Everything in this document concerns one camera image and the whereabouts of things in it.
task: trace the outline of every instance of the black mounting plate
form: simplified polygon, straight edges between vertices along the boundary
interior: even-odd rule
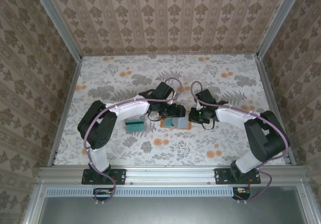
[[[111,169],[107,173],[111,178],[113,178],[117,185],[124,185],[126,181],[126,169]],[[81,184],[83,185],[112,185],[112,182],[98,174],[93,169],[85,169],[82,174]]]
[[[260,174],[258,171],[250,171],[246,173],[247,178],[245,178],[243,181],[233,181],[233,179],[231,178],[231,168],[214,169],[214,176],[217,185],[248,184],[249,179],[251,181],[251,184],[261,184]]]

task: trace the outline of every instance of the floral tablecloth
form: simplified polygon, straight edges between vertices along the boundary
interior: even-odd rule
[[[88,163],[77,125],[95,100],[113,103],[155,88],[174,76],[183,83],[179,100],[195,106],[190,85],[198,80],[219,100],[262,112],[268,103],[253,55],[150,55],[84,57],[55,165]],[[178,90],[176,82],[170,85]],[[108,144],[111,165],[230,165],[248,150],[243,130],[216,123],[213,130],[192,124],[190,130],[160,128],[146,120],[146,130],[127,134],[116,123]],[[284,160],[271,164],[283,165]]]

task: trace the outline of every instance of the purple cable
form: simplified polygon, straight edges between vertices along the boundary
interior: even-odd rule
[[[92,161],[91,155],[90,155],[90,153],[89,153],[90,147],[87,147],[87,138],[88,138],[88,135],[89,135],[92,127],[94,126],[94,124],[96,123],[96,121],[97,121],[105,112],[107,112],[107,111],[110,110],[111,108],[119,107],[119,106],[121,106],[121,105],[123,105],[123,104],[126,104],[126,103],[135,102],[135,101],[145,101],[145,102],[147,102],[147,101],[153,101],[153,102],[169,102],[169,101],[172,101],[172,100],[176,100],[176,99],[181,95],[181,93],[182,93],[182,91],[183,91],[183,85],[182,85],[181,81],[179,81],[179,79],[178,79],[178,78],[175,78],[175,77],[169,77],[168,79],[165,80],[165,82],[167,82],[167,81],[170,80],[170,79],[174,79],[174,80],[176,80],[177,82],[179,82],[179,84],[180,84],[180,92],[179,92],[175,97],[170,98],[170,99],[164,99],[164,100],[160,100],[160,99],[147,99],[147,98],[143,98],[143,97],[142,97],[142,98],[129,99],[129,100],[126,100],[126,101],[123,101],[123,102],[119,102],[119,103],[117,103],[117,104],[114,104],[114,105],[112,105],[112,106],[109,106],[109,107],[103,109],[103,110],[94,118],[94,120],[93,120],[93,121],[91,122],[91,124],[89,125],[89,128],[88,128],[88,130],[87,130],[87,132],[86,132],[86,134],[85,134],[85,137],[84,137],[84,148],[87,150],[87,155],[88,155],[89,163],[90,163],[91,167],[92,167],[98,174],[107,177],[107,178],[112,182],[112,184],[113,184],[113,191],[112,191],[111,195],[110,195],[106,200],[104,200],[105,202],[109,201],[109,200],[111,199],[111,197],[115,194],[115,191],[116,191],[116,183],[115,183],[115,181],[114,181],[109,175],[106,175],[106,174],[104,174],[103,172],[99,171],[99,170],[97,169],[97,167],[94,165],[93,161]],[[97,196],[97,193],[94,195],[94,199],[95,199],[96,201],[98,201],[97,198],[96,198],[96,196]]]
[[[259,170],[258,168],[255,168],[258,172],[260,172],[261,174],[264,174],[264,175],[267,175],[268,177],[270,177],[270,180],[269,180],[269,182],[266,184],[266,186],[263,188],[263,190],[258,194],[258,195],[256,195],[255,197],[253,197],[253,198],[250,198],[250,199],[247,199],[247,200],[244,200],[242,197],[240,197],[239,195],[235,195],[234,194],[234,196],[236,196],[237,198],[239,198],[240,200],[243,200],[244,202],[246,201],[246,202],[248,202],[248,201],[252,201],[252,200],[255,200],[255,199],[257,199],[258,197],[260,197],[267,189],[268,189],[268,187],[270,186],[270,184],[272,183],[272,176],[269,174],[269,173],[266,173],[266,172],[264,172],[264,171],[261,171],[261,170]]]
[[[191,94],[192,94],[193,98],[194,98],[196,101],[198,101],[199,103],[202,103],[202,104],[208,105],[208,106],[213,106],[213,107],[230,108],[230,109],[236,110],[236,111],[238,111],[238,112],[241,112],[241,113],[244,113],[244,114],[248,114],[248,115],[254,116],[254,117],[262,120],[264,123],[267,123],[268,125],[270,125],[270,126],[281,136],[281,138],[282,138],[282,140],[284,141],[284,144],[285,144],[285,150],[283,151],[282,155],[281,155],[281,156],[277,156],[277,157],[273,157],[273,158],[271,158],[270,160],[276,160],[276,159],[280,159],[280,158],[286,157],[287,152],[288,152],[289,145],[288,145],[288,142],[287,142],[287,140],[286,140],[286,137],[285,137],[284,134],[277,128],[277,126],[275,126],[273,123],[269,122],[268,120],[262,118],[261,116],[252,113],[251,111],[246,111],[246,110],[243,110],[243,109],[240,109],[240,108],[237,108],[237,107],[233,107],[233,106],[224,106],[224,105],[218,105],[218,104],[210,104],[210,103],[206,103],[206,102],[200,101],[200,100],[196,97],[196,95],[193,93],[193,85],[194,85],[195,83],[198,83],[198,84],[201,86],[201,89],[203,89],[203,88],[202,88],[202,84],[201,84],[199,81],[194,81],[194,82],[192,83],[192,85],[191,85]],[[248,199],[248,200],[246,200],[246,201],[255,200],[256,198],[258,198],[259,196],[261,196],[261,195],[267,190],[267,188],[270,186],[270,184],[271,184],[271,182],[272,182],[272,176],[271,176],[270,174],[268,174],[268,173],[266,173],[266,172],[261,171],[261,170],[258,169],[259,167],[263,166],[265,163],[266,163],[266,162],[258,165],[258,166],[256,167],[256,170],[257,170],[258,172],[264,174],[264,175],[269,176],[269,177],[270,177],[270,180],[269,180],[269,182],[267,183],[267,185],[264,187],[264,189],[263,189],[257,196],[255,196],[255,197],[253,197],[253,198],[250,198],[250,199]]]

